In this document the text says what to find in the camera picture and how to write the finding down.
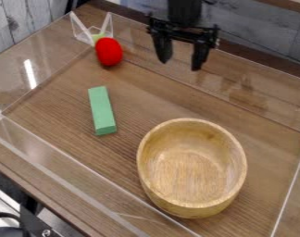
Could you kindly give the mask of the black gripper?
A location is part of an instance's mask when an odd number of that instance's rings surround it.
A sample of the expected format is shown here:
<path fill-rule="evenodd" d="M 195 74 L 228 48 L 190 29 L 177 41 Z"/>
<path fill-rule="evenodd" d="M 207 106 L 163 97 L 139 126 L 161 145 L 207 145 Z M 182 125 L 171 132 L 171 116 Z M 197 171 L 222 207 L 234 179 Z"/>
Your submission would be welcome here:
<path fill-rule="evenodd" d="M 217 24 L 211 27 L 197 25 L 185 28 L 165 19 L 149 18 L 147 33 L 153 35 L 158 60 L 162 63 L 166 63 L 173 56 L 173 40 L 193 44 L 197 42 L 193 45 L 193 71 L 199 70 L 207 61 L 209 49 L 219 46 L 219 31 L 221 28 Z"/>

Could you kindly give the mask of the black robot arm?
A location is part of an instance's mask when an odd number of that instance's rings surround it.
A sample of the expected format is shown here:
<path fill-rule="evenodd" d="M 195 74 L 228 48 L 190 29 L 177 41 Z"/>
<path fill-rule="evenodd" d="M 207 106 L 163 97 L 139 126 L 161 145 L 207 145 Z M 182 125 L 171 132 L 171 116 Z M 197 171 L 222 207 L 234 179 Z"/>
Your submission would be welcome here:
<path fill-rule="evenodd" d="M 191 71 L 202 68 L 209 59 L 209 52 L 219 45 L 219 26 L 203 26 L 202 2 L 213 0 L 166 0 L 167 9 L 162 13 L 147 15 L 147 33 L 151 35 L 158 60 L 166 64 L 173 57 L 173 40 L 193 45 Z"/>

